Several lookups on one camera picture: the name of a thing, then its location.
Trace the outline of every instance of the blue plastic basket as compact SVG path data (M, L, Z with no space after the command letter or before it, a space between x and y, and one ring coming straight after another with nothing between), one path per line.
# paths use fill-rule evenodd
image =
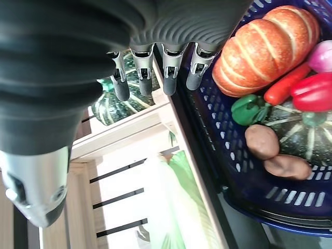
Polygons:
M239 27L261 18L281 5L294 5L310 11L320 22L321 39L332 38L332 0L255 0ZM245 128L231 117L236 99L223 95L205 74L198 93L193 93L207 117L206 126L215 153L222 155L223 173L229 180L225 198L239 211L260 222L284 230L314 236L332 237L332 164L313 166L313 174L306 181L296 182L268 174L262 162L247 149Z

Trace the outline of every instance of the green pepper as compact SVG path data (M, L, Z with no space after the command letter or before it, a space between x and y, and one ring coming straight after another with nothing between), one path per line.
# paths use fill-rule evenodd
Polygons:
M242 126L253 125L265 119L269 106L261 96L247 95L232 105L233 120Z

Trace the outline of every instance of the potato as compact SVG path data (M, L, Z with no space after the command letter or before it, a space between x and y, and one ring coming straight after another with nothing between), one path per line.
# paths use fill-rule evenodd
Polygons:
M290 177L296 180L305 180L311 175L311 167L300 157L279 154L264 161L267 172L275 176Z
M249 150L259 159L267 160L279 153L279 140L275 132L259 124L250 126L245 131L245 140Z

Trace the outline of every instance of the gray floor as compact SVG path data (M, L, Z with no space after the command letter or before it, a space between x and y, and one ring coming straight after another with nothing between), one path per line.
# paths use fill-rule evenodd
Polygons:
M273 227L263 225L268 238L275 247L280 249L330 249L332 239L306 236L292 232L286 232Z
M332 239L305 236L262 225L241 214L219 195L239 249L331 249Z

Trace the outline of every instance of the silver metal joint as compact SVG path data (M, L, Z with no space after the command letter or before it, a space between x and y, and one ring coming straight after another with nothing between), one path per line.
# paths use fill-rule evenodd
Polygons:
M154 45L152 44L149 51L134 51L131 49L133 54L134 63L136 66L137 74L139 79L151 79L152 70L152 56Z
M115 84L117 82L118 77L120 77L121 82L125 82L126 71L125 71L125 62L123 60L122 52L109 52L107 54L115 62L115 69L117 70L115 75L110 76L112 82Z
M178 70L181 66L183 53L188 45L186 45L181 51L170 51L167 50L164 44L161 45L163 51L162 66L164 68L164 78L168 78L170 75L173 75L173 79L176 79Z
M217 55L218 53L202 50L198 43L195 43L195 50L190 64L191 74L199 73L199 76L202 76Z

